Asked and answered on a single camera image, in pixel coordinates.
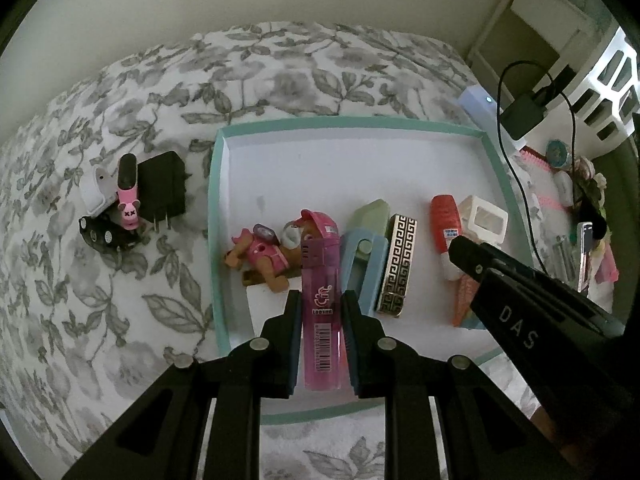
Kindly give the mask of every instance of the black cable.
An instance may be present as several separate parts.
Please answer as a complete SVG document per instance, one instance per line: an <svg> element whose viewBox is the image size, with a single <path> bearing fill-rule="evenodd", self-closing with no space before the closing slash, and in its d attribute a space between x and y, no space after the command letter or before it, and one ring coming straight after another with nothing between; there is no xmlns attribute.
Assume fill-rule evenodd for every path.
<svg viewBox="0 0 640 480"><path fill-rule="evenodd" d="M536 61L529 61L529 60L514 61L513 63L509 63L504 68L504 70L502 71L502 74L500 75L500 79L498 80L498 96L495 103L496 104L495 121L497 123L497 128L498 128L498 142L500 143L500 150L502 151L502 156L504 157L504 160L507 162L507 166L511 170L511 174L513 175L514 179L516 180L516 183L518 184L518 187L520 188L520 193L522 194L522 199L524 200L524 211L527 215L527 224L529 225L529 235L531 236L531 246L533 247L533 252L535 253L536 258L538 259L540 268L545 274L548 275L549 273L546 271L545 264L542 262L542 258L540 257L540 254L538 253L538 248L536 247L536 241L533 235L533 226L531 224L531 215L529 213L529 203L527 202L527 195L524 191L524 188L522 187L522 183L520 182L520 179L516 175L516 172L513 169L513 166L511 165L509 157L507 156L507 152L505 151L504 145L502 143L502 129L500 127L500 98L502 97L502 83L504 81L504 77L507 75L507 72L511 68L518 65L536 66L546 74L546 76L549 78L549 81L551 81L552 87L555 87L556 82L551 77L551 74L546 70L546 68L540 65L540 63ZM572 179L571 180L572 180L572 200L575 206L575 191L574 191L575 190L575 114L571 108L571 103L569 102L569 99L564 94L564 92L558 92L558 95L561 95L562 98L566 101L566 104L569 107L569 111L571 112L571 120L572 120L572 132L571 132L571 172L572 172L571 177Z"/></svg>

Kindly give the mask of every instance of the glue bottle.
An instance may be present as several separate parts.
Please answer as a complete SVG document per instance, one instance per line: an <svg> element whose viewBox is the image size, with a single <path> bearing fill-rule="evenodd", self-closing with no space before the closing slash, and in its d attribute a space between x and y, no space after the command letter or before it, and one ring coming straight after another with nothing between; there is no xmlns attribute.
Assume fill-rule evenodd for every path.
<svg viewBox="0 0 640 480"><path fill-rule="evenodd" d="M446 280L455 282L462 276L462 271L449 259L449 244L462 234L462 223L456 200L451 195L437 195L431 200L431 235L440 254L442 270Z"/></svg>

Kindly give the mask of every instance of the pink mouse keychain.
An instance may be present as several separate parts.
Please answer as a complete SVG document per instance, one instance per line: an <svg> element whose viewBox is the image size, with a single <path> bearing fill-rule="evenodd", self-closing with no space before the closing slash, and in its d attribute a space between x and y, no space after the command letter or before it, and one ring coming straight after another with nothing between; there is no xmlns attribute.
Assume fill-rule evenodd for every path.
<svg viewBox="0 0 640 480"><path fill-rule="evenodd" d="M118 161L118 210L122 214L122 227L133 231L140 225L138 209L138 160L126 153Z"/></svg>

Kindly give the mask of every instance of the white wall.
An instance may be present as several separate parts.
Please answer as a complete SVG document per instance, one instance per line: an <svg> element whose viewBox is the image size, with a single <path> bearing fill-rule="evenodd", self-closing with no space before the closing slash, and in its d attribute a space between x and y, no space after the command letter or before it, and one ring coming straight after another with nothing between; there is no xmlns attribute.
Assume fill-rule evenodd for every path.
<svg viewBox="0 0 640 480"><path fill-rule="evenodd" d="M52 97L153 44L267 20L367 24L462 54L498 0L40 0L0 58L0 142Z"/></svg>

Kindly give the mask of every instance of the pink cap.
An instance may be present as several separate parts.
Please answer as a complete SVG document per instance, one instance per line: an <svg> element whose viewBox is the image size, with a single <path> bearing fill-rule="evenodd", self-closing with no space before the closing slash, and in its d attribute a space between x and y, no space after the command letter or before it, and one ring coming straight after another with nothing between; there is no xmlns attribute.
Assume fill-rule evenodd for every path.
<svg viewBox="0 0 640 480"><path fill-rule="evenodd" d="M294 223L298 224L305 220L311 220L320 231L322 238L339 238L338 226L335 224L329 215L321 213L319 211L309 211L309 209L303 209L300 211L300 218Z"/></svg>

